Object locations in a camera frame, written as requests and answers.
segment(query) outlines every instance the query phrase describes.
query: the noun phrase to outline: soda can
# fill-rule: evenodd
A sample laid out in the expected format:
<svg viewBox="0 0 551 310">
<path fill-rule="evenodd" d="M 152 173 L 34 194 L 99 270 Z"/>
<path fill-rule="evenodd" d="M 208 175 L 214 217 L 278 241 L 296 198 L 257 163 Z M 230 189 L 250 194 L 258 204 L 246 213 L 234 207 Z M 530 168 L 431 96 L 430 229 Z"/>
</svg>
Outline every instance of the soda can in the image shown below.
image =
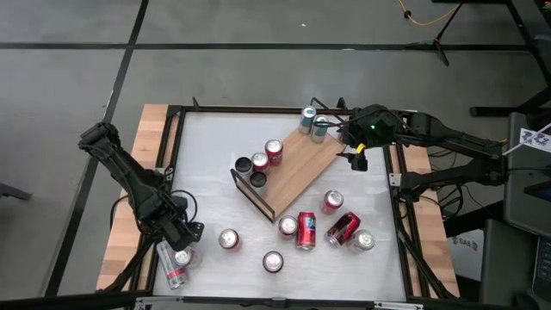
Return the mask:
<svg viewBox="0 0 551 310">
<path fill-rule="evenodd" d="M 235 161 L 235 171 L 246 181 L 252 173 L 252 161 L 249 158 L 238 158 Z"/>
<path fill-rule="evenodd" d="M 327 121 L 327 118 L 320 115 L 315 118 L 314 122 L 316 121 Z M 327 127 L 317 127 L 316 125 L 312 125 L 312 141 L 322 143 L 325 138 L 325 133 L 327 133 Z"/>
<path fill-rule="evenodd" d="M 300 113 L 299 131 L 303 134 L 309 134 L 312 129 L 313 118 L 316 117 L 316 108 L 307 106 Z"/>
<path fill-rule="evenodd" d="M 157 245 L 157 254 L 159 261 L 163 265 L 170 289 L 177 289 L 188 282 L 189 278 L 186 269 L 176 264 L 174 261 L 174 250 L 172 250 L 166 240 L 159 242 Z"/>
<path fill-rule="evenodd" d="M 327 191 L 324 195 L 324 200 L 321 203 L 321 212 L 325 214 L 333 214 L 338 208 L 343 206 L 344 196 L 335 189 Z"/>
<path fill-rule="evenodd" d="M 176 252 L 174 260 L 182 267 L 195 268 L 201 264 L 202 256 L 193 245 L 190 245 L 182 251 Z"/>
<path fill-rule="evenodd" d="M 296 219 L 293 216 L 285 215 L 280 218 L 278 228 L 280 237 L 286 240 L 290 240 L 294 237 L 299 227 Z"/>
<path fill-rule="evenodd" d="M 302 250 L 312 250 L 316 247 L 316 216 L 313 212 L 300 212 L 298 222 L 296 246 Z"/>
<path fill-rule="evenodd" d="M 238 251 L 241 247 L 241 240 L 238 232 L 231 228 L 225 229 L 218 237 L 218 243 L 224 250 Z"/>
<path fill-rule="evenodd" d="M 277 166 L 283 160 L 283 143 L 280 140 L 271 139 L 264 146 L 270 166 Z"/>
<path fill-rule="evenodd" d="M 354 235 L 348 242 L 346 242 L 346 247 L 355 254 L 362 253 L 373 249 L 375 246 L 375 237 L 373 234 L 365 229 L 360 229 L 357 232 L 354 232 Z"/>
<path fill-rule="evenodd" d="M 325 236 L 332 245 L 343 245 L 352 238 L 352 234 L 360 226 L 360 222 L 359 217 L 351 212 L 347 212 L 327 231 Z"/>
<path fill-rule="evenodd" d="M 266 153 L 264 152 L 254 153 L 251 157 L 251 162 L 252 162 L 253 171 L 260 171 L 260 172 L 264 172 L 265 174 L 268 174 L 269 161 L 268 161 L 268 155 L 266 155 Z"/>
<path fill-rule="evenodd" d="M 266 191 L 266 183 L 268 182 L 268 178 L 266 175 L 262 172 L 253 172 L 251 174 L 251 177 L 249 178 L 249 183 L 251 184 L 251 187 L 254 191 L 257 192 L 258 195 L 263 196 Z"/>
<path fill-rule="evenodd" d="M 269 273 L 277 273 L 283 268 L 283 256 L 279 252 L 269 251 L 264 255 L 262 265 Z"/>
</svg>

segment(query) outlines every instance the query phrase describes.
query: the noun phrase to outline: wooden tray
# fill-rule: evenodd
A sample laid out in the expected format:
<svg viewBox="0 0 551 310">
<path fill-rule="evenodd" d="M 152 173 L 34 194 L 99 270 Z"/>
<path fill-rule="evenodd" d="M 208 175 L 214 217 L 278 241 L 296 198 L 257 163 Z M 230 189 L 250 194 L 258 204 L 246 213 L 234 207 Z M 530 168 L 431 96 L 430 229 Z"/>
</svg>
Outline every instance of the wooden tray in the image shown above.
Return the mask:
<svg viewBox="0 0 551 310">
<path fill-rule="evenodd" d="M 295 129 L 283 140 L 283 161 L 270 167 L 263 196 L 234 170 L 230 172 L 239 190 L 274 222 L 319 174 L 342 152 L 344 145 L 329 134 L 322 143 L 314 143 L 309 134 Z"/>
</svg>

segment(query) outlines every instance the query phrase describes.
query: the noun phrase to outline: white table surface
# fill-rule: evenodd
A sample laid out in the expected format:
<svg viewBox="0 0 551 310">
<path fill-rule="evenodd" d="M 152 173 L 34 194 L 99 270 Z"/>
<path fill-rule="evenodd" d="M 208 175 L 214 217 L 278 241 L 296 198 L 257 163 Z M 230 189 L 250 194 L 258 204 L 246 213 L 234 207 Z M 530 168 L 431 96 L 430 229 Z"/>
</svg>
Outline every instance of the white table surface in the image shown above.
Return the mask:
<svg viewBox="0 0 551 310">
<path fill-rule="evenodd" d="M 242 297 L 335 301 L 404 301 L 387 172 L 383 151 L 367 150 L 367 172 L 352 171 L 345 158 L 337 158 L 312 182 L 283 214 L 297 216 L 313 211 L 317 245 L 313 251 L 296 249 L 294 241 L 277 236 L 277 224 L 264 215 L 236 188 L 230 169 L 241 156 L 261 152 L 269 139 L 284 139 L 299 122 L 299 115 L 187 113 L 176 164 L 173 189 L 186 189 L 199 203 L 197 220 L 205 224 L 197 245 L 203 261 L 189 270 L 189 283 L 168 287 L 158 266 L 155 295 Z M 337 189 L 344 205 L 333 215 L 319 210 L 323 194 Z M 347 211 L 362 220 L 376 239 L 371 251 L 354 255 L 346 247 L 333 248 L 325 232 Z M 239 252 L 228 253 L 218 245 L 225 228 L 243 239 Z M 269 274 L 262 265 L 268 251 L 279 251 L 283 269 Z"/>
</svg>

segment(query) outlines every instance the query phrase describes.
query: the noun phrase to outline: concrete floor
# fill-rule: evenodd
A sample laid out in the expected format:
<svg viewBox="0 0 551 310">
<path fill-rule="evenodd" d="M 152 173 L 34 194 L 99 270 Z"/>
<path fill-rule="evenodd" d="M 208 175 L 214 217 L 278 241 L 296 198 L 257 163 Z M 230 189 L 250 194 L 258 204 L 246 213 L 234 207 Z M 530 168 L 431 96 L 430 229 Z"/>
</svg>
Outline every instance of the concrete floor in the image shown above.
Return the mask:
<svg viewBox="0 0 551 310">
<path fill-rule="evenodd" d="M 139 3 L 4 0 L 0 42 L 126 43 Z M 406 5 L 420 21 L 453 8 L 430 0 Z M 535 29 L 538 17 L 529 15 L 527 26 Z M 412 25 L 395 0 L 157 0 L 149 4 L 138 42 L 393 44 L 428 40 L 442 25 Z M 472 4 L 461 9 L 443 41 L 522 43 L 505 6 Z M 0 182 L 34 193 L 28 202 L 0 200 L 0 278 L 9 279 L 0 283 L 1 300 L 42 292 L 86 161 L 78 135 L 101 120 L 122 54 L 0 50 Z M 475 119 L 468 108 L 518 105 L 544 85 L 527 53 L 448 56 L 447 68 L 433 53 L 419 52 L 135 51 L 113 123 L 129 150 L 145 103 L 191 104 L 196 96 L 204 105 L 303 106 L 316 96 L 332 105 L 343 96 L 351 107 L 422 110 L 450 127 L 501 140 L 505 119 Z M 445 167 L 451 159 L 435 164 Z M 500 188 L 469 187 L 482 203 L 502 195 Z M 109 208 L 120 190 L 100 167 L 60 294 L 95 289 Z M 465 209 L 473 208 L 467 198 Z"/>
</svg>

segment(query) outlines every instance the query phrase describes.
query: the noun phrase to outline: can top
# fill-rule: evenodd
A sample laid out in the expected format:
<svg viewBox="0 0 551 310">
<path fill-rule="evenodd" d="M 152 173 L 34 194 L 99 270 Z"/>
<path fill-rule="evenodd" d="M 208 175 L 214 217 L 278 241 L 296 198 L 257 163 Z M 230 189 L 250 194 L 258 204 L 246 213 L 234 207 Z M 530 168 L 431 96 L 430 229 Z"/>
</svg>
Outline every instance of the can top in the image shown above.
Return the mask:
<svg viewBox="0 0 551 310">
<path fill-rule="evenodd" d="M 316 115 L 316 108 L 313 106 L 307 106 L 302 109 L 302 115 L 304 117 L 314 117 Z"/>
<path fill-rule="evenodd" d="M 332 189 L 325 193 L 325 200 L 335 207 L 340 207 L 344 202 L 343 194 L 339 193 L 335 189 Z"/>
<path fill-rule="evenodd" d="M 279 152 L 283 148 L 283 143 L 277 139 L 271 139 L 266 142 L 266 151 L 268 152 Z"/>
<path fill-rule="evenodd" d="M 234 247 L 238 241 L 238 233 L 231 228 L 223 230 L 218 237 L 218 242 L 223 248 L 226 249 Z"/>
<path fill-rule="evenodd" d="M 284 233 L 294 233 L 298 229 L 298 224 L 293 216 L 285 215 L 279 220 L 279 227 Z"/>
<path fill-rule="evenodd" d="M 261 188 L 266 184 L 267 177 L 264 172 L 257 171 L 251 174 L 250 181 L 252 186 L 256 188 Z"/>
<path fill-rule="evenodd" d="M 176 260 L 176 263 L 181 266 L 187 266 L 189 263 L 191 263 L 191 258 L 193 257 L 193 250 L 189 248 L 189 246 L 182 251 L 176 252 L 174 255 L 174 259 Z"/>
<path fill-rule="evenodd" d="M 269 251 L 264 255 L 264 268 L 269 272 L 277 272 L 283 267 L 283 256 L 276 251 Z"/>
<path fill-rule="evenodd" d="M 357 244 L 364 250 L 369 250 L 375 246 L 375 237 L 367 230 L 360 230 L 356 232 Z"/>
<path fill-rule="evenodd" d="M 265 166 L 266 164 L 268 164 L 268 155 L 266 155 L 266 153 L 264 152 L 258 152 L 258 153 L 254 153 L 252 155 L 252 164 L 254 164 L 255 166 Z"/>
<path fill-rule="evenodd" d="M 239 172 L 247 172 L 251 169 L 252 162 L 248 158 L 238 158 L 238 160 L 235 161 L 235 170 Z"/>
</svg>

